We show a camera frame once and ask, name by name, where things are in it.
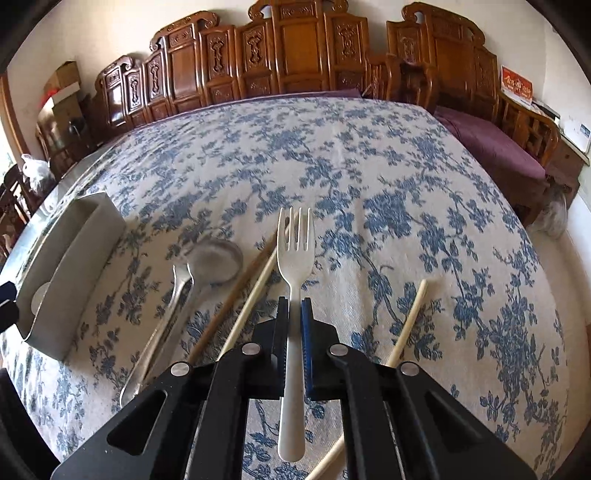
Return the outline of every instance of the blue floral tablecloth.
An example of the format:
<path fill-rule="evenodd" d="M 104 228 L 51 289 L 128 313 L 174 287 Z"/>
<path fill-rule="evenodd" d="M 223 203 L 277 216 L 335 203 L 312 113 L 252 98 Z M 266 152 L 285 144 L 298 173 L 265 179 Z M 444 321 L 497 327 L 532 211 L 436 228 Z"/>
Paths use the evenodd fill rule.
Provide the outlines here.
<path fill-rule="evenodd" d="M 552 293 L 499 190 L 425 110 L 298 98 L 192 112 L 124 136 L 62 202 L 98 190 L 109 193 L 127 229 L 66 361 L 22 343 L 14 327 L 2 337 L 23 403 L 58 457 L 118 411 L 119 392 L 171 296 L 172 262 L 183 245 L 208 235 L 231 239 L 250 262 L 277 227 L 280 207 L 310 205 L 317 261 L 305 295 L 316 318 L 333 323 L 344 343 L 385 361 L 428 278 L 405 358 L 538 476 L 557 468 L 569 371 Z M 287 294 L 278 274 L 267 287 L 243 340 Z M 202 297 L 178 359 L 228 291 Z M 215 358 L 246 295 L 204 361 Z M 308 403 L 306 456 L 282 463 L 278 413 L 279 402 L 251 404 L 245 478 L 304 478 L 340 436 L 338 403 Z"/>

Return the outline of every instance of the plastic bag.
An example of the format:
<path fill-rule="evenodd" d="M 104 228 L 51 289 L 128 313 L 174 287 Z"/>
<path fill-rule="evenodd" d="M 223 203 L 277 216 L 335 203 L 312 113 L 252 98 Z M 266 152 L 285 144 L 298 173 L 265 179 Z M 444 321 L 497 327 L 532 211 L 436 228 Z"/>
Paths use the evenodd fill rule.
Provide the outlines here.
<path fill-rule="evenodd" d="M 56 185 L 56 178 L 49 169 L 49 162 L 37 160 L 28 153 L 21 155 L 21 157 L 25 161 L 22 173 L 25 177 L 29 177 L 31 190 L 44 198 Z"/>
<path fill-rule="evenodd" d="M 543 210 L 531 224 L 532 231 L 545 232 L 550 238 L 559 239 L 566 230 L 566 197 L 562 186 L 554 183 L 545 194 Z"/>

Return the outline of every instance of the carved wood panel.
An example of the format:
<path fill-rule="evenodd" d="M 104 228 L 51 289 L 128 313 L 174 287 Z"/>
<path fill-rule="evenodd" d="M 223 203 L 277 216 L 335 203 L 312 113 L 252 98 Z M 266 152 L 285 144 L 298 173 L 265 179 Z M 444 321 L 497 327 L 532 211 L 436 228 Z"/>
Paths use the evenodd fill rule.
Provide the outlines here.
<path fill-rule="evenodd" d="M 270 4 L 280 93 L 328 90 L 322 1 L 275 0 Z"/>
<path fill-rule="evenodd" d="M 421 27 L 414 21 L 386 22 L 388 51 L 408 63 L 419 63 L 428 59 L 423 53 Z"/>
<path fill-rule="evenodd" d="M 478 26 L 423 3 L 406 5 L 402 16 L 403 22 L 387 22 L 389 52 L 437 67 L 440 105 L 493 121 L 498 108 L 496 56 L 484 48 Z"/>
<path fill-rule="evenodd" d="M 238 100 L 236 47 L 233 25 L 224 25 L 199 33 L 201 76 L 207 105 Z"/>
<path fill-rule="evenodd" d="M 331 90 L 365 90 L 365 60 L 369 28 L 365 17 L 347 13 L 324 14 Z"/>
<path fill-rule="evenodd" d="M 347 8 L 346 0 L 258 0 L 238 28 L 207 11 L 166 25 L 145 60 L 121 57 L 98 76 L 99 129 L 110 136 L 240 98 L 364 90 L 368 23 Z"/>
<path fill-rule="evenodd" d="M 105 129 L 115 133 L 123 133 L 130 129 L 128 110 L 126 109 L 124 76 L 134 70 L 139 73 L 138 61 L 130 56 L 122 56 L 105 68 L 97 77 L 95 88 L 97 95 L 102 96 Z"/>
<path fill-rule="evenodd" d="M 235 30 L 236 68 L 241 98 L 279 93 L 271 20 L 255 20 Z"/>
<path fill-rule="evenodd" d="M 146 120 L 153 121 L 172 115 L 166 89 L 164 51 L 157 50 L 142 64 L 143 94 Z"/>

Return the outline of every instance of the white plastic container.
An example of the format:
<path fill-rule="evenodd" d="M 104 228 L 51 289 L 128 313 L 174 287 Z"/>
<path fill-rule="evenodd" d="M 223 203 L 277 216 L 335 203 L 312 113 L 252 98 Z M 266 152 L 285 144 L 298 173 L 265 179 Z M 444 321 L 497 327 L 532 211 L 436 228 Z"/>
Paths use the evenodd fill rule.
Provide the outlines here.
<path fill-rule="evenodd" d="M 29 345 L 63 360 L 80 317 L 125 221 L 105 192 L 78 198 L 66 207 L 41 242 L 17 295 L 17 327 Z M 33 316 L 31 300 L 49 288 Z"/>

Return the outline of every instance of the cardboard box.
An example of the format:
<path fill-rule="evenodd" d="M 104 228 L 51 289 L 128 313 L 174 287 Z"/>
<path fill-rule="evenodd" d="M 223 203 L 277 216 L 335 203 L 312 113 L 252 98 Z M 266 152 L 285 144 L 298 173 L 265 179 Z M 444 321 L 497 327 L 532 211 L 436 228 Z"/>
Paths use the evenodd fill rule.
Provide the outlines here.
<path fill-rule="evenodd" d="M 49 80 L 43 87 L 43 92 L 47 94 L 47 92 L 51 90 L 61 90 L 76 82 L 80 83 L 78 65 L 75 61 L 67 61 L 58 67 L 58 69 L 53 72 L 53 75 L 49 77 Z"/>

